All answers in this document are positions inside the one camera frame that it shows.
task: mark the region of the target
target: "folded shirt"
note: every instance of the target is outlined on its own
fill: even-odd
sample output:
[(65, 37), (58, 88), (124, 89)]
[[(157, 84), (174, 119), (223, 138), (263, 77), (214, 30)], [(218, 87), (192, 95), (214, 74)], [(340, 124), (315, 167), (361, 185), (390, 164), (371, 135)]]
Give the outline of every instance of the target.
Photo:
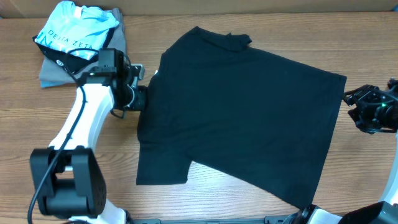
[[(114, 28), (113, 35), (110, 37), (110, 41), (108, 46), (109, 48), (115, 48), (118, 50), (123, 51), (126, 54), (126, 38), (124, 37), (124, 22), (123, 22), (123, 15), (120, 13), (119, 9), (115, 8), (109, 11), (114, 18), (118, 21), (118, 25)], [(73, 65), (69, 61), (68, 58), (68, 66), (71, 68)], [(79, 78), (83, 72), (89, 71), (94, 66), (97, 66), (97, 61), (88, 64), (79, 71), (76, 71), (74, 74), (76, 78)], [(39, 79), (42, 88), (51, 87), (62, 85), (66, 83), (73, 83), (74, 81), (72, 78), (69, 77), (68, 73), (63, 69), (63, 66), (59, 65), (52, 59), (49, 59), (46, 55), (44, 56), (44, 61), (42, 65), (42, 69), (39, 74)]]
[[(109, 32), (106, 36), (103, 48), (108, 47), (109, 42), (112, 39), (113, 33), (114, 33), (114, 28), (110, 28)], [(54, 61), (55, 63), (57, 63), (59, 66), (61, 66), (66, 71), (65, 55), (67, 53), (59, 51), (59, 50), (51, 49), (49, 47), (46, 47), (46, 46), (38, 44), (38, 43), (36, 43), (36, 44), (47, 58), (49, 58), (52, 61)], [(81, 57), (74, 56), (73, 54), (70, 54), (70, 55), (68, 55), (68, 68), (69, 68), (69, 71), (71, 71), (72, 74), (74, 74), (74, 73), (78, 72), (79, 70), (81, 70), (82, 68), (86, 67), (87, 65), (89, 65), (93, 62), (96, 62), (97, 60), (98, 60), (97, 55), (95, 55), (91, 59), (87, 60), (87, 59), (83, 59)]]
[[(61, 1), (37, 35), (35, 42), (61, 52), (77, 48), (99, 50), (109, 29), (118, 24), (119, 21), (109, 11), (103, 11), (98, 7), (78, 7), (74, 2)], [(89, 60), (95, 53), (79, 50), (73, 54)]]

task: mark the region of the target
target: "wood grain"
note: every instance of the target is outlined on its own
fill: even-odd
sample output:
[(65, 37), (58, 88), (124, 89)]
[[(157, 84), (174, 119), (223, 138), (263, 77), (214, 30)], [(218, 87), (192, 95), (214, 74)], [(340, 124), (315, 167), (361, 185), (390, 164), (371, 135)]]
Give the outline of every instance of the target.
[[(149, 80), (160, 55), (194, 26), (220, 34), (249, 34), (252, 47), (348, 77), (346, 90), (382, 88), (398, 72), (398, 14), (247, 14), (125, 17), (129, 56), (143, 63)], [(75, 87), (40, 89), (43, 56), (32, 36), (46, 19), (0, 21), (0, 223), (25, 223), (34, 193), (29, 156), (47, 147), (62, 127)], [(387, 182), (396, 142), (393, 134), (358, 131), (341, 105), (314, 203), (333, 213), (377, 202)], [(139, 113), (109, 116), (96, 158), (108, 198), (134, 218), (252, 218), (297, 211), (270, 193), (193, 163), (182, 185), (136, 186)], [(36, 223), (53, 223), (36, 209)]]

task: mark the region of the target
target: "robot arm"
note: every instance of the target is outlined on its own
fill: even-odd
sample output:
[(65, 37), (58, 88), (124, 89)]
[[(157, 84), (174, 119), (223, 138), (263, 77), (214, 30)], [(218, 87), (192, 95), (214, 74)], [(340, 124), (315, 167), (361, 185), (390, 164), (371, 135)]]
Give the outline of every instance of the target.
[[(106, 115), (114, 107), (113, 92), (110, 86), (103, 86), (100, 83), (85, 84), (83, 89), (86, 93), (85, 110), (65, 149), (75, 149), (77, 146), (83, 146), (95, 152), (95, 146)], [(79, 113), (82, 101), (83, 94), (80, 88), (77, 88), (75, 104), (58, 136), (51, 141), (49, 147), (60, 148)]]
[(380, 202), (385, 201), (390, 205), (398, 204), (398, 133), (396, 134), (397, 150), (386, 188), (381, 195)]
[[(30, 168), (36, 190), (44, 179), (37, 201), (40, 212), (88, 223), (125, 224), (129, 215), (106, 199), (106, 185), (96, 162), (94, 151), (102, 125), (113, 109), (142, 110), (145, 107), (146, 87), (137, 86), (144, 68), (131, 65), (129, 59), (116, 49), (101, 49), (98, 66), (84, 73), (78, 85), (85, 93), (85, 107), (71, 138), (60, 152), (51, 170), (55, 153), (67, 138), (83, 104), (81, 88), (76, 91), (75, 104), (57, 137), (47, 149), (34, 149)], [(72, 171), (73, 179), (57, 179), (56, 173)]]

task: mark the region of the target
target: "black clamp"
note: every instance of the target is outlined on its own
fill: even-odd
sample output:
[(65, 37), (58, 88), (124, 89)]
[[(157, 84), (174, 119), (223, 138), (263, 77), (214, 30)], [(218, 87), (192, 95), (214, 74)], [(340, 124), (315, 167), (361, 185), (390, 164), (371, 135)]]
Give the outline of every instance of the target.
[(349, 212), (338, 222), (338, 224), (360, 223), (396, 224), (398, 223), (398, 207), (381, 201)]
[(147, 87), (137, 83), (144, 78), (145, 68), (142, 64), (130, 64), (125, 57), (120, 50), (99, 50), (98, 66), (83, 72), (78, 84), (99, 83), (110, 86), (115, 101), (114, 109), (143, 110), (146, 106)]
[(348, 106), (356, 108), (348, 114), (355, 126), (369, 134), (376, 132), (396, 133), (398, 129), (398, 82), (391, 78), (389, 90), (382, 91), (377, 86), (364, 85), (343, 95)]
[[(30, 155), (35, 189), (55, 153), (53, 148), (34, 149)], [(74, 178), (58, 179), (56, 173), (64, 172), (66, 166), (72, 167)], [(75, 150), (63, 150), (58, 164), (45, 180), (37, 202), (43, 215), (55, 215), (58, 218), (96, 218), (101, 214), (106, 202), (106, 184), (93, 151), (82, 146)]]

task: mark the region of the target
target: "black cable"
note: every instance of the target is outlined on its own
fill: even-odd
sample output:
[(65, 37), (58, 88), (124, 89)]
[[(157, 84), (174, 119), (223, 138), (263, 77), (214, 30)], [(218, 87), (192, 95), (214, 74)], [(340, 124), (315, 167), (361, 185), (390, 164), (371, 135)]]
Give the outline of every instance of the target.
[[(73, 79), (73, 81), (75, 81), (76, 85), (78, 85), (78, 80), (77, 80), (76, 77), (73, 76), (72, 73), (70, 72), (70, 69), (69, 69), (69, 67), (68, 67), (67, 61), (68, 61), (68, 56), (69, 56), (72, 52), (75, 52), (75, 51), (77, 51), (77, 50), (89, 50), (89, 51), (93, 51), (93, 52), (98, 53), (98, 51), (97, 51), (97, 50), (94, 50), (94, 49), (79, 48), (79, 49), (70, 50), (70, 51), (68, 51), (68, 53), (65, 54), (65, 70), (67, 71), (68, 75)], [(55, 166), (57, 165), (57, 162), (58, 162), (58, 160), (59, 160), (59, 157), (60, 157), (62, 151), (64, 150), (65, 146), (67, 145), (69, 139), (72, 137), (72, 133), (73, 133), (73, 131), (75, 130), (76, 125), (77, 125), (77, 123), (79, 122), (79, 119), (80, 119), (81, 115), (83, 114), (83, 110), (85, 109), (85, 104), (86, 104), (86, 93), (85, 93), (85, 90), (83, 89), (82, 86), (79, 86), (79, 85), (78, 85), (78, 87), (80, 88), (81, 93), (82, 93), (82, 95), (83, 95), (83, 101), (81, 102), (80, 111), (79, 111), (79, 113), (77, 114), (77, 117), (76, 117), (75, 121), (73, 122), (72, 127), (70, 128), (69, 133), (67, 134), (67, 136), (66, 136), (65, 140), (63, 141), (61, 147), (59, 148), (59, 150), (58, 150), (57, 153), (55, 154), (54, 158), (52, 159), (52, 161), (51, 161), (51, 163), (50, 163), (50, 165), (49, 165), (49, 168), (47, 168), (47, 170), (45, 171), (45, 174), (44, 174), (44, 176), (43, 176), (43, 179), (40, 181), (40, 184), (39, 184), (39, 186), (37, 187), (36, 192), (35, 192), (35, 194), (34, 194), (33, 197), (32, 197), (32, 200), (30, 201), (29, 209), (28, 209), (28, 212), (27, 212), (27, 222), (28, 222), (28, 224), (33, 224), (33, 222), (32, 222), (33, 208), (34, 208), (34, 206), (35, 206), (37, 197), (39, 196), (40, 190), (42, 189), (42, 187), (43, 187), (43, 185), (44, 185), (44, 182), (45, 182), (45, 180), (47, 179), (47, 177), (50, 175), (50, 173), (52, 173), (53, 169), (54, 169)]]
[(124, 56), (126, 57), (127, 61), (129, 61), (129, 66), (131, 66), (131, 61), (130, 61), (129, 56), (127, 54), (124, 54)]
[(111, 109), (111, 115), (113, 115), (113, 116), (115, 116), (115, 117), (117, 117), (117, 118), (119, 118), (119, 119), (124, 119), (124, 118), (126, 117), (126, 110), (123, 109), (123, 114), (122, 114), (122, 116), (120, 116), (120, 115), (117, 115), (117, 114), (113, 111), (113, 109)]

